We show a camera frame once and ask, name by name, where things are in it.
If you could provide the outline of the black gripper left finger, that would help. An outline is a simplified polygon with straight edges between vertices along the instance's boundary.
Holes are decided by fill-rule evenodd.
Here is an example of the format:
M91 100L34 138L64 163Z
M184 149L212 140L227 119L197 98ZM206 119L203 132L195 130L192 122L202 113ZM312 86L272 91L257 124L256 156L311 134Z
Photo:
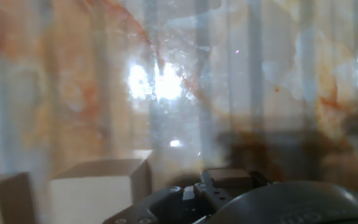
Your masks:
M201 182L194 185L195 199L205 212L217 212L233 198L223 189L214 186L208 170L200 173Z

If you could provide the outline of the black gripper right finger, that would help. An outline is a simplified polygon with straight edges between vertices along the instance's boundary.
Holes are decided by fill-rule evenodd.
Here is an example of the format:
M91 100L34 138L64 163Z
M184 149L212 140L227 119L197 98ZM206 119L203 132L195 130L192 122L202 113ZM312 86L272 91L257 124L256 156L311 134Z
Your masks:
M252 179L252 188L259 188L270 184L270 181L259 171L252 171L249 175Z

